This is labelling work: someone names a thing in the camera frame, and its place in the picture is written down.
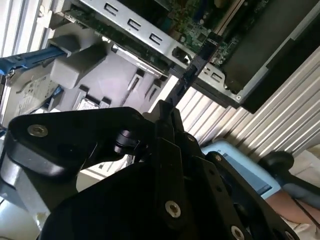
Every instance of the screw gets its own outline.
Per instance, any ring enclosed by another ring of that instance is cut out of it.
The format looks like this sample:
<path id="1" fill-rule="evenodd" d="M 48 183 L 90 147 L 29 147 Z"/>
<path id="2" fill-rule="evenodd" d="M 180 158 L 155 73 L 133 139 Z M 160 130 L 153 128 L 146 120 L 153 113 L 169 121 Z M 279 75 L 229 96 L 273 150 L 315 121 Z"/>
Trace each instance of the screw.
<path id="1" fill-rule="evenodd" d="M 285 235 L 288 237 L 288 239 L 295 240 L 295 238 L 290 234 L 290 232 L 285 231 Z"/>
<path id="2" fill-rule="evenodd" d="M 181 209 L 177 203 L 174 201 L 167 201 L 165 203 L 165 210 L 168 214 L 170 214 L 171 217 L 177 219 L 181 215 Z"/>
<path id="3" fill-rule="evenodd" d="M 236 240 L 245 240 L 243 232 L 237 226 L 231 227 L 231 233 Z"/>
<path id="4" fill-rule="evenodd" d="M 195 138 L 194 138 L 193 136 L 191 136 L 191 135 L 188 135 L 188 139 L 189 139 L 190 141 L 192 141 L 192 142 L 195 141 Z"/>
<path id="5" fill-rule="evenodd" d="M 222 158 L 221 158 L 219 155 L 216 155 L 216 156 L 215 156 L 215 159 L 218 160 L 219 162 L 222 161 Z"/>
<path id="6" fill-rule="evenodd" d="M 34 124 L 28 127 L 28 133 L 31 136 L 43 138 L 48 135 L 48 129 L 45 126 Z"/>

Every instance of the black chair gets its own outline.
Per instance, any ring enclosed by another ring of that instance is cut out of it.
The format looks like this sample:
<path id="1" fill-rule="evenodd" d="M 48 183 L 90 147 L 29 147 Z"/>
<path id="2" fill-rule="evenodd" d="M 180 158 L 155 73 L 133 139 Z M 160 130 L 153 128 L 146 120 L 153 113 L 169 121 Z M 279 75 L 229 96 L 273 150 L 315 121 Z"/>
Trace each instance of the black chair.
<path id="1" fill-rule="evenodd" d="M 259 163 L 280 184 L 293 199 L 300 200 L 320 210 L 320 188 L 293 176 L 289 169 L 294 165 L 294 157 L 285 151 L 272 151 Z"/>

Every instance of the blue latch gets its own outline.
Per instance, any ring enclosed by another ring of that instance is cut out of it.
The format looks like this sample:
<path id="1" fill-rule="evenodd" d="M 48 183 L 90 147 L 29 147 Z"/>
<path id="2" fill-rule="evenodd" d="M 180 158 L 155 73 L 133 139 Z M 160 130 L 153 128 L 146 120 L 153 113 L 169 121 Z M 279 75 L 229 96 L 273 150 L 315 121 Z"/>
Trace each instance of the blue latch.
<path id="1" fill-rule="evenodd" d="M 38 66 L 43 61 L 56 58 L 67 54 L 56 46 L 50 46 L 46 49 L 27 52 L 9 57 L 0 58 L 0 74 L 7 75 L 12 70 L 25 68 L 31 69 Z"/>

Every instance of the green circuit board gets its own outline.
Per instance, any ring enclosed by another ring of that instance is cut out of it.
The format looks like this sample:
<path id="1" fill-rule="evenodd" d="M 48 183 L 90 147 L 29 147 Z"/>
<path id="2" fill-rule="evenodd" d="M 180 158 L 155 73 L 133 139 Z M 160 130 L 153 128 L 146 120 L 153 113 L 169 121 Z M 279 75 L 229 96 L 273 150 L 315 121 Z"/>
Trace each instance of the green circuit board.
<path id="1" fill-rule="evenodd" d="M 221 43 L 217 52 L 213 55 L 211 63 L 216 67 L 222 66 L 231 57 L 232 53 L 237 49 L 238 44 L 246 36 L 246 33 L 254 26 L 255 22 L 262 15 L 268 4 L 272 0 L 256 1 L 253 10 L 241 21 L 241 24 L 232 34 L 230 40 L 225 40 Z"/>
<path id="2" fill-rule="evenodd" d="M 203 2 L 188 0 L 183 3 L 174 0 L 168 14 L 170 28 L 165 32 L 194 53 L 200 50 L 209 33 L 220 23 L 232 3 L 228 0 L 228 4 L 223 8 L 217 8 L 215 4 L 207 3 L 203 6 Z"/>

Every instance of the black cable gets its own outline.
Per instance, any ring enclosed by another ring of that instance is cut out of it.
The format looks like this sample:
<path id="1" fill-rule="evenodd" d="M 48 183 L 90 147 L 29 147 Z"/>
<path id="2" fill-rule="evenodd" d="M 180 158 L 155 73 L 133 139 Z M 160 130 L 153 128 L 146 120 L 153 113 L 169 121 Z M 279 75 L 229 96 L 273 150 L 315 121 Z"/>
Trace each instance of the black cable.
<path id="1" fill-rule="evenodd" d="M 314 223 L 314 225 L 320 229 L 320 224 L 317 222 L 317 220 L 298 202 L 295 198 L 292 197 L 292 200 L 297 204 L 297 206 L 307 215 L 308 218 Z"/>

